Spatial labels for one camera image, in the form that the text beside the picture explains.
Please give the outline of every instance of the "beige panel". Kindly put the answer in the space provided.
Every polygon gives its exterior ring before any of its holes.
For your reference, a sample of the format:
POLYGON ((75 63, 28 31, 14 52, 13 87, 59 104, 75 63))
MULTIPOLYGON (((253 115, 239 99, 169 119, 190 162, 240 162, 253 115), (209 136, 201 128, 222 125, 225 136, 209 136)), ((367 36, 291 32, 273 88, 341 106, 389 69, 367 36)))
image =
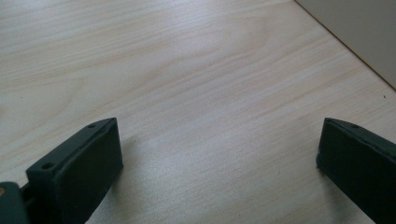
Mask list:
POLYGON ((297 0, 396 88, 395 0, 297 0))

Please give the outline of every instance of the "black object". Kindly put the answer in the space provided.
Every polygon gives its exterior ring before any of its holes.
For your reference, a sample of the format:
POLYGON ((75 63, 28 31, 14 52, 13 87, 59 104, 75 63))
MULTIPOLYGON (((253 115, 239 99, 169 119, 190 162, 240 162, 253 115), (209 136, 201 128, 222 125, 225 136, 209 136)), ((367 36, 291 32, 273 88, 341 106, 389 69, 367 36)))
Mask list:
POLYGON ((0 183, 0 223, 85 223, 121 169, 117 120, 92 123, 28 168, 22 189, 0 183))
POLYGON ((362 127, 325 119, 318 168, 376 223, 396 223, 396 145, 362 127))

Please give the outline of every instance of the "light wood tabletop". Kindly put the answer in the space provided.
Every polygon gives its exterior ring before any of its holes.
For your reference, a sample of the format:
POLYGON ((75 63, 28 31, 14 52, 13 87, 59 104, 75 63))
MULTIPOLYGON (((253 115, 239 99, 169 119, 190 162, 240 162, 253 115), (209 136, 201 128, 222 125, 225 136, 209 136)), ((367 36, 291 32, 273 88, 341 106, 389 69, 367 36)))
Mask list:
POLYGON ((118 119, 88 223, 373 223, 316 168, 324 118, 396 141, 396 93, 291 0, 0 5, 0 181, 118 119))

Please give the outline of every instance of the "table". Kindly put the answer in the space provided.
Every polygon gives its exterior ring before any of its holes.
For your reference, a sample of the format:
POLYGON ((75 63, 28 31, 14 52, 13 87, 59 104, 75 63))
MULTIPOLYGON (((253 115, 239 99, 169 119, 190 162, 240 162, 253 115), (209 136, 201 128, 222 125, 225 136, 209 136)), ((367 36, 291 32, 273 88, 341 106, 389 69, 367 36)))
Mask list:
POLYGON ((395 142, 396 93, 292 0, 0 6, 0 179, 115 117, 88 223, 373 223, 316 168, 326 117, 395 142))

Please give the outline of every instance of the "wooden surface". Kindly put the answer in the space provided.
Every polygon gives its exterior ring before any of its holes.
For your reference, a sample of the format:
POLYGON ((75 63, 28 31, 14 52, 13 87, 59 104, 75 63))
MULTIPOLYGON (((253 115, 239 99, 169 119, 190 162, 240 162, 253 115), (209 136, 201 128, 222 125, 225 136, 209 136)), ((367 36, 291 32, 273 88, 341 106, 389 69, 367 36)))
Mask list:
POLYGON ((315 165, 325 117, 395 142, 396 93, 291 0, 0 5, 0 179, 117 117, 89 223, 372 223, 315 165))

